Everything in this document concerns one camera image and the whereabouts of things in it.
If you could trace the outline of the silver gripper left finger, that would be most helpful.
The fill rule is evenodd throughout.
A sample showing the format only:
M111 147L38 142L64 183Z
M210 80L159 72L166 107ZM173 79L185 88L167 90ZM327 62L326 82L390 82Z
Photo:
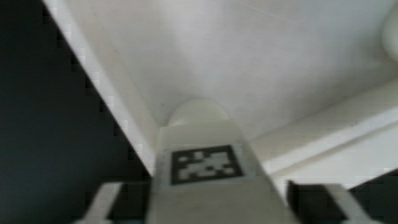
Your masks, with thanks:
M73 224L146 224L150 188L150 181L105 183Z

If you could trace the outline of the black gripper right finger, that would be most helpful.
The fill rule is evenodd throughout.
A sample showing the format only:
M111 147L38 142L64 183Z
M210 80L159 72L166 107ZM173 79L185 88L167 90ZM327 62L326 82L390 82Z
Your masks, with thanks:
M301 184L290 180L286 201L301 224L382 224L340 184Z

